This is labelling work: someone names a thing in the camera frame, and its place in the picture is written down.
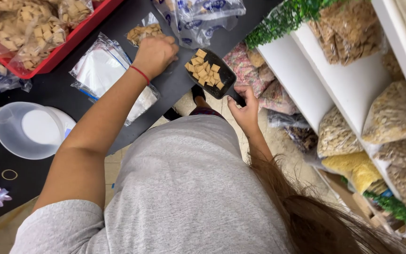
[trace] foot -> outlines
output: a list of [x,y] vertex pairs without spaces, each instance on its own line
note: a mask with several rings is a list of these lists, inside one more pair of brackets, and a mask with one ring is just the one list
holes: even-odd
[[191,90],[192,90],[192,98],[194,99],[194,102],[195,102],[195,97],[197,97],[197,96],[201,96],[203,98],[203,100],[206,101],[206,96],[204,95],[203,88],[201,88],[198,85],[194,85]]
[[180,117],[182,116],[178,114],[173,108],[169,108],[169,110],[167,110],[167,112],[164,114],[164,118],[166,118],[170,122]]

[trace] black countertop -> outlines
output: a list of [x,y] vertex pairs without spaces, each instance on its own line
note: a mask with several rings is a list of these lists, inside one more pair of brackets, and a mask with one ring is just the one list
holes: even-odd
[[[247,14],[239,17],[239,22],[232,31],[227,32],[224,29],[219,29],[214,32],[209,49],[220,56],[226,55],[254,29],[256,24],[261,22],[263,16],[281,1],[244,0]],[[99,32],[103,32],[108,38],[118,41],[133,60],[137,48],[127,41],[125,34],[139,24],[140,20],[149,12],[155,14],[165,34],[173,35],[171,28],[150,1],[125,0],[52,72],[36,75],[32,78],[33,87],[29,93],[14,89],[0,94],[0,107],[15,101],[33,102],[60,109],[78,121],[93,104],[86,95],[70,86],[74,79],[68,72],[93,44]],[[189,91],[194,83],[182,66],[193,54],[192,50],[180,48],[178,53],[180,59],[168,68],[168,73],[152,80],[152,84],[161,93],[160,100],[130,126],[122,128],[109,153],[114,153],[131,144]],[[0,216],[40,194],[52,160],[53,156],[41,160],[22,159],[8,152],[0,143],[0,187],[6,188],[13,198],[11,201],[5,201],[4,206],[0,207]],[[12,181],[4,180],[1,177],[4,170],[14,170],[18,173],[18,177]]]

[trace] plastic bowl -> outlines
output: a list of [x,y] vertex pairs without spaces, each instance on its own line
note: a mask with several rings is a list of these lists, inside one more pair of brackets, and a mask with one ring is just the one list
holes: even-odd
[[[37,142],[31,139],[33,132]],[[62,141],[62,123],[48,108],[30,102],[13,102],[0,108],[0,142],[14,155],[24,159],[45,159],[57,152]]]

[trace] red container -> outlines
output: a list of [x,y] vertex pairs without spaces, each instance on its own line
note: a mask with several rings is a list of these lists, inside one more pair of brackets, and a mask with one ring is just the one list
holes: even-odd
[[101,21],[103,21],[123,0],[105,0],[104,2],[93,2],[95,12],[86,20],[82,21],[75,30],[67,37],[67,42],[55,48],[49,57],[43,60],[37,68],[26,75],[22,75],[21,70],[9,66],[9,58],[0,58],[2,63],[9,71],[22,79],[30,79],[36,74],[50,72],[56,67],[62,59],[68,55]]

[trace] clear plastic bowl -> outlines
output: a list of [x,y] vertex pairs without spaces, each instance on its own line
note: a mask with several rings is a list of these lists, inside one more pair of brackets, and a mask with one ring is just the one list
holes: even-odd
[[[47,131],[44,133],[50,141],[48,144],[34,142],[23,130],[23,118],[27,113],[33,110],[48,113],[58,128],[56,130],[54,126],[49,125],[54,135],[51,136],[51,133]],[[32,120],[34,124],[31,125],[31,127],[35,129],[37,124],[35,122],[36,119]],[[64,141],[62,123],[57,115],[50,109],[30,102],[12,102],[0,108],[0,142],[9,152],[16,156],[24,159],[45,159],[57,152],[62,141]]]

